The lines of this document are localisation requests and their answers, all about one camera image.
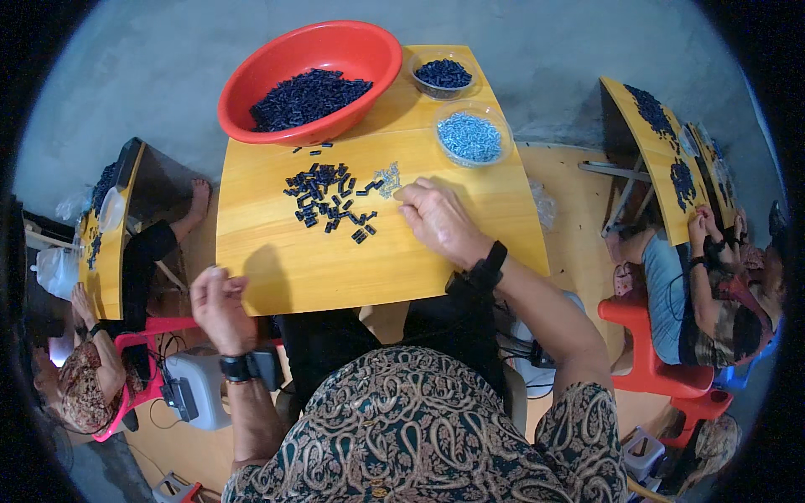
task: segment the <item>light blue pants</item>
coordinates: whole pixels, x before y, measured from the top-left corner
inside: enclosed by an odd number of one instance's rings
[[[649,294],[651,340],[659,359],[669,365],[679,362],[679,334],[687,298],[687,280],[676,248],[665,229],[657,231],[643,250],[643,267]]]

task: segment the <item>pink plastic chair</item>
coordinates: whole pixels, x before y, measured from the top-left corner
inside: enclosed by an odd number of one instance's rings
[[[195,327],[198,327],[198,325],[196,324],[196,321],[190,317],[147,318],[145,330],[138,333],[122,334],[115,337],[114,346],[117,348],[118,354],[122,354],[124,348],[129,348],[139,344],[148,344],[148,349],[156,353],[157,335]],[[115,430],[118,429],[120,422],[123,420],[123,416],[126,415],[129,410],[134,409],[141,403],[149,402],[155,398],[162,397],[162,391],[160,391],[159,388],[165,384],[165,381],[162,379],[162,374],[157,371],[156,360],[153,357],[148,358],[148,372],[149,376],[153,377],[153,379],[146,384],[146,388],[143,391],[134,394],[129,389],[128,385],[123,385],[123,396],[120,410],[118,410],[117,415],[114,416],[114,419],[112,419],[112,422],[105,431],[93,435],[95,440],[98,442],[104,442],[106,439],[112,436]]]

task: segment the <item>hand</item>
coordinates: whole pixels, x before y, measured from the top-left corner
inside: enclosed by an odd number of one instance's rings
[[[238,357],[257,347],[257,326],[243,309],[249,279],[230,278],[226,269],[209,267],[190,286],[193,319],[207,332],[218,352]]]
[[[87,329],[92,330],[98,322],[98,318],[95,316],[95,310],[89,303],[89,297],[87,296],[87,290],[84,289],[84,283],[77,282],[72,288],[72,292],[70,292],[70,302],[75,312],[78,313],[84,321]]]
[[[704,255],[704,238],[707,236],[707,228],[703,216],[696,215],[693,217],[693,220],[687,224],[687,234],[691,238],[692,257]]]
[[[741,235],[746,232],[746,228],[746,212],[743,208],[739,208],[735,213],[735,228],[733,229],[737,240],[741,239]]]
[[[701,215],[704,218],[704,227],[707,229],[708,234],[712,236],[714,242],[721,242],[724,239],[724,235],[721,234],[721,231],[718,230],[718,226],[716,225],[716,216],[713,215],[712,209],[706,204],[700,205],[696,208],[696,214]]]
[[[458,196],[419,177],[394,193],[399,211],[425,246],[457,266],[469,270],[486,258],[494,240],[469,218]]]

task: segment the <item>clear plastic container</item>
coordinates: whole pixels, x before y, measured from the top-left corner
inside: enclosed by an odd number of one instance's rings
[[[453,154],[452,151],[448,149],[444,145],[444,143],[442,143],[442,139],[439,136],[439,122],[452,116],[454,113],[462,113],[462,112],[488,120],[489,122],[492,123],[493,126],[495,126],[497,131],[500,132],[501,154],[497,157],[497,159],[495,159],[494,161],[488,161],[487,163],[480,163],[478,161],[465,159],[456,154]],[[448,159],[450,159],[455,164],[461,167],[469,167],[475,169],[483,166],[491,166],[492,164],[500,163],[501,161],[509,157],[509,154],[511,154],[511,151],[514,148],[514,136],[511,133],[509,123],[506,122],[505,118],[503,118],[503,116],[497,110],[495,110],[494,108],[490,107],[485,103],[480,103],[479,101],[458,100],[440,106],[439,109],[436,110],[436,114],[433,117],[432,129],[433,129],[433,135],[436,137],[436,141],[439,143],[439,146],[442,147],[442,151],[444,152],[444,154],[448,156]]]
[[[436,60],[451,60],[463,66],[464,70],[472,76],[469,84],[459,88],[442,88],[420,80],[415,72],[419,70],[422,65]],[[478,70],[468,58],[450,51],[427,50],[416,52],[408,59],[408,72],[411,74],[411,77],[413,77],[416,88],[425,96],[437,101],[457,100],[465,90],[475,84],[478,78]]]

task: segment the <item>black pants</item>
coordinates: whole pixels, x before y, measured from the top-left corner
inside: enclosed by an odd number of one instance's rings
[[[506,384],[497,355],[494,301],[460,302],[445,295],[411,302],[402,345],[431,348],[478,372],[504,396]],[[296,398],[305,406],[327,376],[380,341],[351,309],[275,316],[291,365]]]
[[[173,229],[164,220],[129,240],[123,250],[122,263],[123,319],[101,320],[98,323],[112,340],[122,333],[145,330],[148,296],[156,262],[178,245]],[[145,382],[150,379],[148,348],[145,344],[123,349],[122,357],[134,366],[141,380]]]

